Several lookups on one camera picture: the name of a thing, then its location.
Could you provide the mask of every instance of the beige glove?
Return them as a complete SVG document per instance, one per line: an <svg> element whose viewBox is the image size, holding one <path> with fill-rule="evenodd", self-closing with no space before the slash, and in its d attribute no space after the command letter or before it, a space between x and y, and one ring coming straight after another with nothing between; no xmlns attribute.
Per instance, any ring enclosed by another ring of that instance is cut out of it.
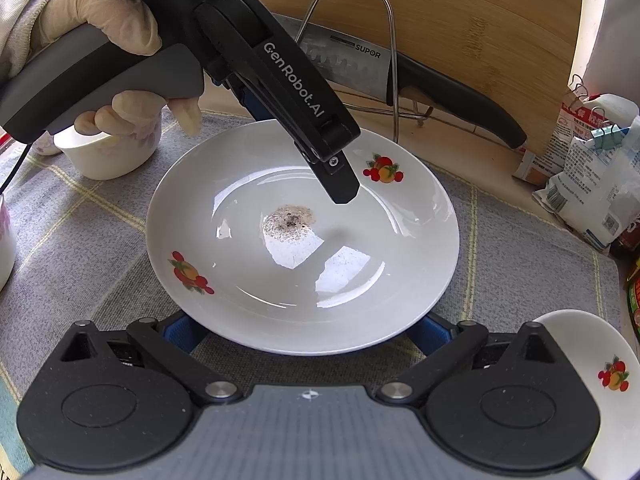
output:
<svg viewBox="0 0 640 480"><path fill-rule="evenodd" d="M100 28L113 43L132 54L151 56L162 46L156 19L141 0L50 0L34 24L31 55L82 23ZM84 135L136 134L141 139L153 131L165 105L187 135L200 133L202 114L197 98L167 102L159 95L137 90L117 94L110 106L81 114L74 126Z"/></svg>

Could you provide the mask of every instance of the qr code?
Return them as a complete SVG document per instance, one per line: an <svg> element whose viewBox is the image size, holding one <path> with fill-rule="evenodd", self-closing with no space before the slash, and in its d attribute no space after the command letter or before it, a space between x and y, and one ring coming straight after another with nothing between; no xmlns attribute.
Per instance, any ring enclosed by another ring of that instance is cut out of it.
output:
<svg viewBox="0 0 640 480"><path fill-rule="evenodd" d="M611 233L611 236L615 236L616 231L620 227L620 224L618 223L618 221L608 213L607 213L607 217L604 219L604 222L602 223L602 225L604 225L604 227L606 227L607 231L609 231L609 233Z"/></svg>
<svg viewBox="0 0 640 480"><path fill-rule="evenodd" d="M549 207L556 213L558 213L564 207L564 204L566 204L566 198L560 194L560 192L558 191L558 186L556 186L556 184L554 184L546 194L546 202L549 204Z"/></svg>

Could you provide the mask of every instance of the wooden cutting board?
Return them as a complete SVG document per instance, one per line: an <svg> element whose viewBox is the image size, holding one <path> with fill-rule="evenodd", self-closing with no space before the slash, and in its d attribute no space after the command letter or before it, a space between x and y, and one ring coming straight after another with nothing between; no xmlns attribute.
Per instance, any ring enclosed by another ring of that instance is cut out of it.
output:
<svg viewBox="0 0 640 480"><path fill-rule="evenodd" d="M400 52L490 97L542 154L570 78L582 0L390 0ZM311 0L262 0L302 18ZM312 21L389 45L380 0L321 0Z"/></svg>

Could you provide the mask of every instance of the metal rack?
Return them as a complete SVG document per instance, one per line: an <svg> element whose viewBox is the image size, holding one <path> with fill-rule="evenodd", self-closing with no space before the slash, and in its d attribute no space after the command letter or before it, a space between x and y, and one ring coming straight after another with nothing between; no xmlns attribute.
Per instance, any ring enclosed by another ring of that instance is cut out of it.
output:
<svg viewBox="0 0 640 480"><path fill-rule="evenodd" d="M300 44L302 37L306 31L306 26L311 19L318 2L320 0L313 0L311 5L306 11L306 15L300 25L300 30L296 35L296 43ZM418 111L418 103L413 101L414 113L405 113L400 111L398 100L398 46L396 45L396 20L394 18L394 10L389 0L382 0L386 7L386 14L389 22L389 36L391 44L391 79L392 79L392 91L393 91L393 110L385 110L383 108L372 108L366 106L357 106L348 103L344 105L350 110L356 110L359 112L366 112L370 114L389 115L394 118L394 142L397 144L400 137L400 118L411 119L417 121L418 126L422 126L424 121L427 120L433 112L433 107L429 107L423 114Z"/></svg>

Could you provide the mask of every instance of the white sleeve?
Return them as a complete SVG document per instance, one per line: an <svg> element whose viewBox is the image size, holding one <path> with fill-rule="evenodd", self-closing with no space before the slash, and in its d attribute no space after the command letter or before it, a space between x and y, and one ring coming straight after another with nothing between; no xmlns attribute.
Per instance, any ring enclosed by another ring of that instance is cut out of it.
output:
<svg viewBox="0 0 640 480"><path fill-rule="evenodd" d="M0 0L0 85L29 58L31 30L49 0Z"/></svg>

